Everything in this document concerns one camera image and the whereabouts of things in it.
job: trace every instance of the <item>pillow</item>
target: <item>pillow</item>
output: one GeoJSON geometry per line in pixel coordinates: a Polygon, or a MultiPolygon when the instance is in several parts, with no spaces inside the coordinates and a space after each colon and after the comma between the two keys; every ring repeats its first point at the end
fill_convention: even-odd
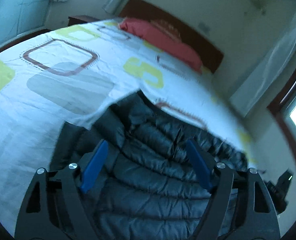
{"type": "Polygon", "coordinates": [[[151,23],[135,18],[126,18],[119,26],[120,29],[136,35],[180,59],[195,71],[200,71],[202,61],[198,53],[192,47],[188,44],[174,41],[151,23]]]}
{"type": "Polygon", "coordinates": [[[174,28],[170,23],[164,20],[152,20],[150,21],[152,25],[161,30],[164,34],[167,34],[176,42],[181,42],[180,32],[174,28]]]}

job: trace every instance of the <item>bed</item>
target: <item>bed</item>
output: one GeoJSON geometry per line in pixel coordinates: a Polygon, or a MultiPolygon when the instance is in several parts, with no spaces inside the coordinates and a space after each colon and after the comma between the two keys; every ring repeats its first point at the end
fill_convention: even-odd
{"type": "MultiPolygon", "coordinates": [[[[120,16],[147,20],[150,14],[173,23],[210,72],[216,71],[222,53],[170,14],[131,0],[120,16]]],[[[11,235],[35,171],[49,167],[62,124],[89,129],[111,104],[138,90],[166,113],[245,152],[249,166],[256,165],[250,136],[210,77],[120,30],[121,20],[73,25],[0,53],[0,221],[11,235]]]]}

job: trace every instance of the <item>silver bolt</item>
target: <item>silver bolt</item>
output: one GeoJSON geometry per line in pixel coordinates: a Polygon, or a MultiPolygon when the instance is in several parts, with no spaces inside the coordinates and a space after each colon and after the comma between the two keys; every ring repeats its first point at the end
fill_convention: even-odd
{"type": "Polygon", "coordinates": [[[217,163],[217,168],[224,169],[226,165],[224,163],[217,163]]]}
{"type": "Polygon", "coordinates": [[[255,168],[250,168],[249,172],[252,174],[257,174],[257,170],[255,168]]]}
{"type": "Polygon", "coordinates": [[[78,167],[78,164],[76,164],[76,163],[69,164],[69,169],[71,169],[71,170],[74,170],[76,167],[78,167]]]}
{"type": "Polygon", "coordinates": [[[37,169],[37,173],[38,173],[38,174],[42,174],[42,173],[44,173],[44,168],[39,168],[39,169],[37,169]]]}

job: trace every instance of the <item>white wall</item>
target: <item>white wall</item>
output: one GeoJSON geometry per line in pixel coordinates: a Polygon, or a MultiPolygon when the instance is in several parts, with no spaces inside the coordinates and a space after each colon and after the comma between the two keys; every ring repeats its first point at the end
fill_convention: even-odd
{"type": "Polygon", "coordinates": [[[295,12],[296,0],[264,0],[266,15],[249,0],[145,0],[178,17],[204,34],[198,24],[210,31],[205,35],[224,53],[214,82],[230,97],[254,64],[274,44],[295,12]]]}
{"type": "Polygon", "coordinates": [[[68,26],[68,17],[88,15],[100,20],[111,18],[102,8],[107,0],[68,0],[67,2],[52,2],[45,26],[56,30],[68,26]]]}
{"type": "Polygon", "coordinates": [[[263,179],[276,182],[278,177],[288,168],[294,173],[286,197],[289,204],[286,211],[278,216],[282,235],[296,220],[296,164],[283,132],[266,107],[288,81],[295,68],[296,52],[281,75],[273,82],[245,119],[246,127],[254,139],[258,168],[267,170],[263,179]]]}
{"type": "Polygon", "coordinates": [[[0,0],[0,45],[42,27],[49,0],[0,0]]]}

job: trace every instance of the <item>black metal frame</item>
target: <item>black metal frame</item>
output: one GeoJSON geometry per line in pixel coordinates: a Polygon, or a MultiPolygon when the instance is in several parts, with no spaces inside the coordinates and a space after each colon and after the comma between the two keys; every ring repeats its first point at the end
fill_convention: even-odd
{"type": "MultiPolygon", "coordinates": [[[[101,144],[77,164],[53,172],[41,168],[41,172],[39,169],[35,173],[20,208],[15,230],[17,240],[99,239],[81,203],[80,184],[101,144]]],[[[217,163],[192,140],[188,141],[186,150],[201,186],[212,193],[195,231],[197,240],[280,239],[273,201],[255,169],[234,171],[224,163],[217,163]],[[238,189],[238,195],[230,232],[218,237],[232,188],[238,189]]],[[[99,170],[105,158],[100,160],[99,170]]]]}

